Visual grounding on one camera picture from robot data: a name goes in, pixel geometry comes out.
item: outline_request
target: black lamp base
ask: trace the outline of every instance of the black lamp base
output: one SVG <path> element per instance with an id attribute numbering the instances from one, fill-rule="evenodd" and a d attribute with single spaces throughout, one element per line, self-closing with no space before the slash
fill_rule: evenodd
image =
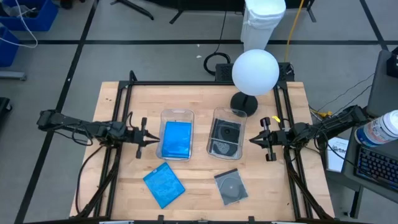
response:
<path id="1" fill-rule="evenodd" d="M 236 93 L 231 99 L 231 108 L 244 111 L 248 116 L 256 112 L 258 102 L 255 96 L 248 96 L 242 92 Z"/>

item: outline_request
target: yellow tag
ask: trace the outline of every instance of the yellow tag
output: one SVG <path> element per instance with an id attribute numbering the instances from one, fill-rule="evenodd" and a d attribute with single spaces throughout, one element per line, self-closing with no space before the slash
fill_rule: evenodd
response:
<path id="1" fill-rule="evenodd" d="M 277 116 L 272 116 L 271 118 L 274 118 L 278 123 L 280 123 L 280 119 Z"/>

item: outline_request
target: blue object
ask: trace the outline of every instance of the blue object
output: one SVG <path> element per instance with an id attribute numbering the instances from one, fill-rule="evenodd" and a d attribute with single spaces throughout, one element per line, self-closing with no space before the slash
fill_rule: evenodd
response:
<path id="1" fill-rule="evenodd" d="M 166 162 L 146 175 L 144 182 L 162 209 L 185 191 Z"/>
<path id="2" fill-rule="evenodd" d="M 58 8 L 52 0 L 18 0 L 18 3 L 20 6 L 25 5 L 29 9 L 36 7 L 40 10 L 39 14 L 35 18 L 24 17 L 26 26 L 31 31 L 50 30 L 52 22 L 58 13 Z M 3 0 L 3 4 L 6 4 L 9 7 L 17 5 L 15 0 Z M 0 23 L 9 30 L 26 30 L 19 17 L 0 17 Z"/>
<path id="3" fill-rule="evenodd" d="M 5 27 L 0 27 L 0 37 L 15 44 L 19 43 L 17 37 L 10 33 Z M 0 67 L 11 66 L 17 50 L 17 45 L 9 44 L 3 40 L 0 40 Z"/>
<path id="4" fill-rule="evenodd" d="M 189 158 L 192 123 L 166 122 L 162 157 Z"/>

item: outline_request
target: cd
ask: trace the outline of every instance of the cd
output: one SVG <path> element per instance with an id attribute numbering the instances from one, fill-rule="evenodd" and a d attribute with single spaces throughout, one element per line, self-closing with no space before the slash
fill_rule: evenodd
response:
<path id="1" fill-rule="evenodd" d="M 221 142 L 214 139 L 211 140 L 210 152 L 223 156 L 233 157 L 237 151 L 238 145 L 236 144 Z"/>
<path id="2" fill-rule="evenodd" d="M 248 197 L 237 169 L 216 175 L 215 179 L 224 205 L 229 205 Z"/>
<path id="3" fill-rule="evenodd" d="M 212 138 L 237 144 L 241 132 L 241 124 L 215 119 Z"/>

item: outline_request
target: white globe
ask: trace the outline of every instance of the white globe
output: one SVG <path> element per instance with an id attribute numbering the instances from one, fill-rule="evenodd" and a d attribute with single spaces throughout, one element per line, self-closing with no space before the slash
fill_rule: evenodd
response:
<path id="1" fill-rule="evenodd" d="M 278 62 L 265 50 L 248 50 L 236 59 L 232 79 L 246 95 L 259 96 L 271 90 L 279 77 Z"/>

